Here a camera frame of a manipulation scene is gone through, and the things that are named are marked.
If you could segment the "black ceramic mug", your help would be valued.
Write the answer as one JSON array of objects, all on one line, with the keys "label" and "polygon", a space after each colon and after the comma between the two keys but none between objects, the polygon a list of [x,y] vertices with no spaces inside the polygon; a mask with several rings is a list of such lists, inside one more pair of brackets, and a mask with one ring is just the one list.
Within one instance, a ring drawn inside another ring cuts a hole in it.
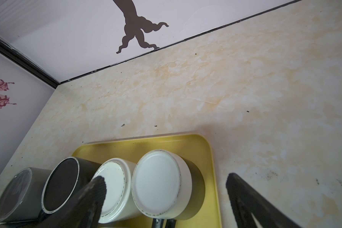
[{"label": "black ceramic mug", "polygon": [[77,192],[87,185],[100,163],[77,157],[62,160],[50,173],[41,196],[44,213],[59,211]]}]

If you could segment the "yellow plastic tray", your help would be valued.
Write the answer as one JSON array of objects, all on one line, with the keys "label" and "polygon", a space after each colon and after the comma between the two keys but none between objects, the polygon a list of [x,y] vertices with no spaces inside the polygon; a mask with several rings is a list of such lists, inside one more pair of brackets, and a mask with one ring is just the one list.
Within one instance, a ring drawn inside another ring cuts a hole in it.
[{"label": "yellow plastic tray", "polygon": [[177,228],[220,228],[222,226],[212,149],[198,134],[157,135],[112,141],[98,141],[78,147],[74,157],[96,163],[121,158],[137,163],[147,152],[162,149],[193,162],[205,182],[205,198],[199,212],[188,220],[178,220]]}]

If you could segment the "small white ceramic mug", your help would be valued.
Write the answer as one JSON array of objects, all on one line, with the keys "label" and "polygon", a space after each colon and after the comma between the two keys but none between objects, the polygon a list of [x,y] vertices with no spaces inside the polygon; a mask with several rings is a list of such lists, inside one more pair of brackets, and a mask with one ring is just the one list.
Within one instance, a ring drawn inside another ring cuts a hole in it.
[{"label": "small white ceramic mug", "polygon": [[99,218],[100,224],[133,219],[142,213],[133,200],[131,183],[136,164],[121,158],[103,163],[93,178],[101,176],[106,184],[106,197]]}]

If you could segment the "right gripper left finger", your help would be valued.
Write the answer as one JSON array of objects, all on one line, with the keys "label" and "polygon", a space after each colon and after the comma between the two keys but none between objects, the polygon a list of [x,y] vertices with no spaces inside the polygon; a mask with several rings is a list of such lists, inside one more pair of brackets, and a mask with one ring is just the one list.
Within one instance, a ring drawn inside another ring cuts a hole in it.
[{"label": "right gripper left finger", "polygon": [[102,176],[94,178],[73,196],[59,211],[27,228],[96,228],[106,197]]}]

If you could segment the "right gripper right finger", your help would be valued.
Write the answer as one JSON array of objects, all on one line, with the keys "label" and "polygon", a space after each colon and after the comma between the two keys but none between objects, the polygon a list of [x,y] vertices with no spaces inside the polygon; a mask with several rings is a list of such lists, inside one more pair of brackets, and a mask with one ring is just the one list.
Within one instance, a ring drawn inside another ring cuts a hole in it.
[{"label": "right gripper right finger", "polygon": [[226,189],[237,227],[256,228],[255,220],[264,228],[299,227],[236,173],[228,175]]}]

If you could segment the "black mug white base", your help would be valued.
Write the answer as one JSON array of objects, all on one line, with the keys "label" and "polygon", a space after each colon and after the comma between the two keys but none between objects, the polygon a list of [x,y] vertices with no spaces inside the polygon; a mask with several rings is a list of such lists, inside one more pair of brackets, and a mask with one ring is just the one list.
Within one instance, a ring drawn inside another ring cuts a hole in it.
[{"label": "black mug white base", "polygon": [[137,163],[131,191],[138,210],[152,218],[153,228],[174,228],[201,209],[206,185],[191,161],[165,150],[152,150]]}]

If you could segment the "grey ceramic mug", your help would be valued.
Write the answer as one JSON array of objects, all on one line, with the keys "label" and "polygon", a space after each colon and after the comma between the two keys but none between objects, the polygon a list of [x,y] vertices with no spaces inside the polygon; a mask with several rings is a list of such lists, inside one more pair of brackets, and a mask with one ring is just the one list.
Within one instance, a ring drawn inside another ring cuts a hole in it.
[{"label": "grey ceramic mug", "polygon": [[27,167],[17,173],[0,196],[0,222],[36,220],[50,170]]}]

